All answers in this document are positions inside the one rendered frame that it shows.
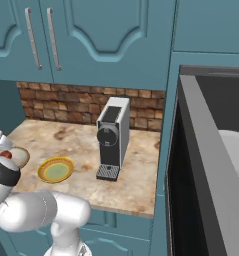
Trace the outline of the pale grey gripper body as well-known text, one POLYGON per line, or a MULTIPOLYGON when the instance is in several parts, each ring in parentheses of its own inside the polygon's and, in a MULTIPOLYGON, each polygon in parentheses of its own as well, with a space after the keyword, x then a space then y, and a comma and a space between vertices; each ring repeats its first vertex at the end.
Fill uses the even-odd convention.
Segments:
POLYGON ((0 139, 0 151, 10 150, 13 146, 13 143, 3 135, 0 139))

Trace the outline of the tan bowl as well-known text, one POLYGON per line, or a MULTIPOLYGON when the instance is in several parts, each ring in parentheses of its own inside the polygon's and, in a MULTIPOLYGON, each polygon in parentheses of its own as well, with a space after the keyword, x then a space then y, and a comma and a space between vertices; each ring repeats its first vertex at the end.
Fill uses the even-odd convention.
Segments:
POLYGON ((29 152, 21 147, 13 147, 9 150, 12 154, 12 161, 19 167, 23 168, 30 160, 29 152))

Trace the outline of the yellow plate with green centre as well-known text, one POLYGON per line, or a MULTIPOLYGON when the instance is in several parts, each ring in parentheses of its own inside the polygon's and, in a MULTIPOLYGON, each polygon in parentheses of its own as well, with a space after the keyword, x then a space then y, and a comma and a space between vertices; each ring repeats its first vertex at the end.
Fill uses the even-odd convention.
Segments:
POLYGON ((59 183, 71 176, 73 162, 67 157, 53 157, 45 160, 37 169, 39 179, 45 183, 59 183))

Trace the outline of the teal base cupboard door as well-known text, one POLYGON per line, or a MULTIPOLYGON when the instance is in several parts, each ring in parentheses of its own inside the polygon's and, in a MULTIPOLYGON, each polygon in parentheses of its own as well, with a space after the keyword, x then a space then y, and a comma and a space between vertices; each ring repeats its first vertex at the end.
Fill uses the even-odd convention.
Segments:
POLYGON ((149 256, 149 240, 82 228, 80 237, 93 256, 149 256))

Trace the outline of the grey microwave door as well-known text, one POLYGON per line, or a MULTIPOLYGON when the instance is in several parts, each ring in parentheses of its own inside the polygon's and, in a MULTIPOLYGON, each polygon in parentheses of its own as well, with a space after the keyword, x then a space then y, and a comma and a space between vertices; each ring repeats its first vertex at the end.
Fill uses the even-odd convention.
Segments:
POLYGON ((178 78, 165 195, 168 256, 239 256, 239 178, 193 76, 178 78))

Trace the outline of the black microwave oven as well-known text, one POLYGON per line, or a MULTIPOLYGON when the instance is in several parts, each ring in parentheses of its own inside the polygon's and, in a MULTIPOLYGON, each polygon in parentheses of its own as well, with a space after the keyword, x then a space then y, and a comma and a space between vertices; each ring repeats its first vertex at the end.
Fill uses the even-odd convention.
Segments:
POLYGON ((239 178, 239 68, 181 66, 201 89, 239 178))

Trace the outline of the teal cupboard above microwave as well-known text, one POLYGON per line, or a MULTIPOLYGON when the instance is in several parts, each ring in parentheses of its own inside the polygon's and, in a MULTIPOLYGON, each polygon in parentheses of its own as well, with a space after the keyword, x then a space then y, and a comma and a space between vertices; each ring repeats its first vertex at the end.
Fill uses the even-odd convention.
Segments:
POLYGON ((239 54, 239 0, 178 0, 174 50, 239 54))

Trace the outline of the grey and black coffee machine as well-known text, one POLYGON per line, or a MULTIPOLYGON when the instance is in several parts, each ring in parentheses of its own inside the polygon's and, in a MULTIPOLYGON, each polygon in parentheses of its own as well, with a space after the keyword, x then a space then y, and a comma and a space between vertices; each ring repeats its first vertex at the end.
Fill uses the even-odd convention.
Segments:
POLYGON ((129 143, 130 99, 110 97, 97 124, 99 169, 97 179, 116 181, 129 143))

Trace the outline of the teal drawer front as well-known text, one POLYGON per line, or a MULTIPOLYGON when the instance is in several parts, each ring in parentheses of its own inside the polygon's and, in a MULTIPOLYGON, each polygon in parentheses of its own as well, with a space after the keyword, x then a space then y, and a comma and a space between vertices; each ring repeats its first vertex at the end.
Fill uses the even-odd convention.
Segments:
POLYGON ((151 220, 93 209, 84 229, 149 240, 151 220))

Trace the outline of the teal narrow wall cupboard door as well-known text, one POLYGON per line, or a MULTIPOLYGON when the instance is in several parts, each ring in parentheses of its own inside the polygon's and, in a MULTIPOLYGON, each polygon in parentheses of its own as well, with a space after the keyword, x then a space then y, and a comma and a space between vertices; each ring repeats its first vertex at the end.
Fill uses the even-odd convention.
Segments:
POLYGON ((51 83, 53 81, 39 0, 0 0, 0 80, 51 83), (31 24, 42 70, 38 70, 30 45, 25 8, 31 24))

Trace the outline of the teal wide wall cupboard door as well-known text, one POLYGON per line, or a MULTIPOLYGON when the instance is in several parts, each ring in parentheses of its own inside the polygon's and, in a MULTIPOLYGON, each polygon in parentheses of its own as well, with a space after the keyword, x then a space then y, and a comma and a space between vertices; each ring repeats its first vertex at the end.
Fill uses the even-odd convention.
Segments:
POLYGON ((175 0, 40 0, 40 7, 56 84, 166 88, 175 0))

